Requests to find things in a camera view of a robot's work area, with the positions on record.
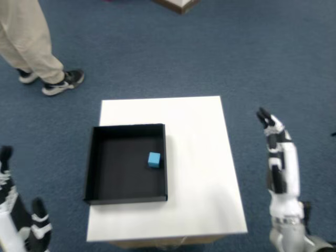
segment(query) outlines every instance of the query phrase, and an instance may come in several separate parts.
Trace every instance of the person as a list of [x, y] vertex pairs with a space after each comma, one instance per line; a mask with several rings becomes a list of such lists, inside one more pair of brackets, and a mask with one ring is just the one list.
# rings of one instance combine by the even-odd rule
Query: person
[[82, 70], [64, 71], [51, 52], [49, 28], [38, 0], [0, 0], [0, 55], [18, 70], [24, 84], [40, 78], [54, 96], [79, 86]]

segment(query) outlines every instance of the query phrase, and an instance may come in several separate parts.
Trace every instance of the shoe sole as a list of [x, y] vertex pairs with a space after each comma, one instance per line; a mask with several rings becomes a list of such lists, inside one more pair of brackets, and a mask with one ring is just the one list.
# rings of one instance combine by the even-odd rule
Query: shoe sole
[[58, 89], [54, 89], [52, 91], [49, 91], [45, 88], [42, 88], [42, 93], [45, 94], [46, 96], [55, 96], [55, 95], [58, 95], [59, 93], [62, 93], [68, 89], [74, 89], [76, 87], [78, 87], [83, 81], [84, 81], [84, 78], [85, 78], [85, 74], [83, 73], [82, 77], [80, 77], [80, 79], [74, 83], [74, 84], [71, 84], [67, 87], [63, 87], [63, 88], [58, 88]]
[[23, 77], [19, 77], [19, 81], [22, 83], [22, 84], [25, 84], [25, 85], [29, 85], [29, 84], [32, 84], [33, 82], [35, 82], [37, 79], [38, 79], [38, 76], [33, 72], [31, 73], [32, 75], [29, 77], [29, 78], [23, 78]]

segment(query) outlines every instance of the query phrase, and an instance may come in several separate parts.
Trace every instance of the blue carpet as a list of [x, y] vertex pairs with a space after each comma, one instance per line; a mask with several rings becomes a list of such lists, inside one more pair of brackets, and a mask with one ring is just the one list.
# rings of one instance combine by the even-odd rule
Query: blue carpet
[[[298, 147], [311, 229], [335, 239], [336, 2], [203, 0], [179, 16], [149, 0], [42, 0], [55, 55], [86, 71], [78, 90], [44, 97], [0, 61], [0, 144], [15, 147], [26, 204], [39, 195], [54, 226], [51, 251], [122, 251], [86, 243], [82, 202], [90, 130], [103, 99], [221, 95], [247, 235], [179, 251], [272, 251], [260, 105]], [[137, 251], [155, 251], [138, 249]]]

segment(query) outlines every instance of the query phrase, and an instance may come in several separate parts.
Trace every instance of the robotic hand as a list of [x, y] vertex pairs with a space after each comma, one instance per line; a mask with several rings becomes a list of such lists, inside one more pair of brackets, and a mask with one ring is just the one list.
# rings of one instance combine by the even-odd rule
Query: robotic hand
[[47, 252], [51, 224], [41, 199], [32, 202], [33, 214], [26, 211], [9, 172], [13, 149], [0, 149], [0, 245], [5, 252]]
[[278, 252], [334, 251], [319, 237], [307, 236], [303, 224], [307, 209], [299, 202], [300, 176], [295, 145], [285, 126], [272, 114], [260, 108], [257, 117], [267, 139], [267, 187], [271, 194], [270, 240]]

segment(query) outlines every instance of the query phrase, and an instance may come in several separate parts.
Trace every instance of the black sneaker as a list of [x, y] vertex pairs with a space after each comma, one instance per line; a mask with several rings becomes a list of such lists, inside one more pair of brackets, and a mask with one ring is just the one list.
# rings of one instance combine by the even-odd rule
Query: black sneaker
[[74, 89], [84, 81], [84, 72], [82, 70], [74, 70], [65, 72], [64, 80], [57, 84], [45, 83], [42, 93], [47, 96], [54, 96], [62, 93], [67, 89]]
[[23, 84], [31, 84], [38, 79], [37, 74], [34, 72], [24, 72], [21, 69], [17, 69], [17, 71], [20, 74], [19, 81]]

